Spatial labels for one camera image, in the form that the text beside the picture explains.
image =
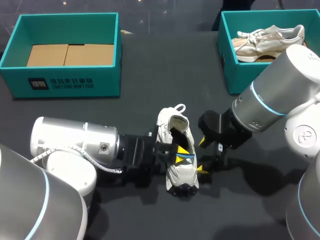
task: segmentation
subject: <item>logo emblem on robot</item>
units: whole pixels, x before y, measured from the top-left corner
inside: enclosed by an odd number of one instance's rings
[[[299,146],[303,148],[310,148],[315,144],[317,140],[317,134],[312,127],[300,125],[294,130],[293,139]]]

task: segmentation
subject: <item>open box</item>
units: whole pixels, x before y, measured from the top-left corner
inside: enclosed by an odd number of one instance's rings
[[[271,62],[238,62],[232,45],[237,31],[251,33],[272,25],[279,28],[305,28],[305,42],[320,56],[320,14],[316,9],[223,11],[218,32],[218,51],[230,94],[240,94]]]
[[[120,95],[118,13],[20,15],[0,61],[15,98]]]

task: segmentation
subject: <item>cable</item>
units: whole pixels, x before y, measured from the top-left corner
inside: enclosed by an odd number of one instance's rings
[[[37,161],[45,158],[46,156],[58,151],[58,150],[65,150],[65,149],[71,149],[75,150],[78,153],[80,153],[85,159],[87,159],[92,165],[97,167],[98,169],[107,172],[107,173],[112,173],[112,174],[121,174],[123,171],[121,169],[112,169],[112,168],[107,168],[102,166],[101,164],[97,163],[86,151],[84,151],[82,148],[78,146],[71,146],[71,145],[66,145],[62,147],[53,147],[52,149],[49,149],[40,155],[34,157],[33,159],[30,160],[31,163],[36,163]]]

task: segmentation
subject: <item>shoe tongue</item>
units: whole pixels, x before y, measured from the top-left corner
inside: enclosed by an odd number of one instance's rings
[[[185,116],[182,115],[172,115],[169,119],[168,128],[171,130],[172,128],[177,129],[181,133],[186,131],[189,127],[189,120]]]

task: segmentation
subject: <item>logo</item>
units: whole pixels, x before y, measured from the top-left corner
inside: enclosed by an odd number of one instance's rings
[[[303,143],[304,141],[307,140],[307,138],[312,137],[312,133],[310,131],[305,131],[303,133],[300,133],[299,137],[298,137],[298,141],[299,143]]]
[[[32,77],[28,78],[30,86],[33,90],[48,90],[46,80],[43,77]]]
[[[297,145],[303,148],[310,148],[315,144],[317,134],[312,127],[300,125],[293,131],[293,139]]]

